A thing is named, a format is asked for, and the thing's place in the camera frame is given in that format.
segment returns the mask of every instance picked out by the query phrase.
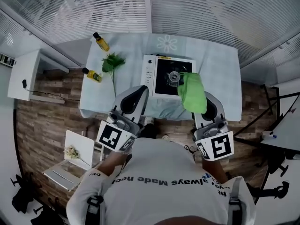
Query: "white chair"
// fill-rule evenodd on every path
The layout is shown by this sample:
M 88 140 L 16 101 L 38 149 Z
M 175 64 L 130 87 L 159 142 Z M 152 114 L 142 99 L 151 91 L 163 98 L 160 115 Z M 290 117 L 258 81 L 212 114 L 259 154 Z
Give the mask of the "white chair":
M 75 188 L 80 183 L 84 175 L 84 172 L 89 170 L 92 167 L 93 154 L 94 154 L 94 141 L 90 138 L 87 138 L 85 136 L 67 130 L 65 148 L 68 148 L 69 146 L 72 146 L 76 150 L 78 150 L 80 159 L 70 159 L 65 154 L 63 161 L 54 165 L 53 167 L 50 167 L 49 169 L 43 172 L 45 176 L 47 176 L 48 178 L 56 182 L 58 185 L 62 186 L 67 191 L 71 191 L 73 188 Z M 98 165 L 99 162 L 102 161 L 104 148 L 97 147 L 96 149 L 98 153 L 100 152 L 100 158 L 96 163 L 96 165 Z M 67 163 L 71 163 L 77 166 L 78 169 L 76 169 L 75 167 L 75 170 L 77 171 L 77 174 L 80 175 L 75 176 L 69 173 L 68 171 L 66 171 L 64 167 L 68 166 Z

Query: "tablecloth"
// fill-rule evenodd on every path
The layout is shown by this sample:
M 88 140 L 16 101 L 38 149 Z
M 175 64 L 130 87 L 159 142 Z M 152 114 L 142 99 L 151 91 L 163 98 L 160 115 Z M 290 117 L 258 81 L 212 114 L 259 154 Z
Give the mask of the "tablecloth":
M 140 85 L 143 56 L 146 54 L 192 59 L 196 61 L 196 71 L 201 76 L 205 91 L 222 103 L 225 117 L 232 121 L 241 119 L 241 80 L 236 48 L 165 34 L 103 34 L 102 37 L 109 44 L 108 53 L 115 52 L 126 59 L 126 63 L 115 71 L 117 94 Z M 91 41 L 86 67 L 102 73 L 102 59 L 107 53 L 100 49 L 94 38 Z M 113 83 L 108 74 L 102 75 L 101 83 L 84 76 L 79 105 L 83 117 L 89 117 L 94 112 L 107 113 L 112 108 L 115 100 Z M 144 115 L 172 120 L 192 119 L 181 101 L 153 97 L 149 97 Z

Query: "black pants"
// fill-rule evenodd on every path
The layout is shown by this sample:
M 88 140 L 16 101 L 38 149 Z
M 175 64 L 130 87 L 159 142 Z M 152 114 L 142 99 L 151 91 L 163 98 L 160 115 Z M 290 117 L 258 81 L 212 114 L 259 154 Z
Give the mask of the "black pants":
M 154 124 L 147 124 L 139 137 L 156 138 L 158 129 Z

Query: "white marker cube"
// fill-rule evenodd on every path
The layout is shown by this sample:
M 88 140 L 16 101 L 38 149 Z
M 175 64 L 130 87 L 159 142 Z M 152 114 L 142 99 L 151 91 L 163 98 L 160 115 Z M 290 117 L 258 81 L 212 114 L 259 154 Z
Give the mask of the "white marker cube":
M 202 156 L 207 161 L 215 161 L 234 153 L 233 132 L 203 138 L 196 142 Z
M 96 142 L 113 151 L 125 151 L 136 136 L 106 121 L 101 121 Z

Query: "white appliance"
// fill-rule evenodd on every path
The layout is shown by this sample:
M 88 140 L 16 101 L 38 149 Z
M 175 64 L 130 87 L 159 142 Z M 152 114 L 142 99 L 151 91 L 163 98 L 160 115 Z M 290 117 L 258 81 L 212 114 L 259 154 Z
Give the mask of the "white appliance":
M 183 84 L 183 81 L 179 73 L 195 71 L 195 60 L 144 55 L 141 85 L 149 88 L 151 97 L 180 99 L 177 87 Z

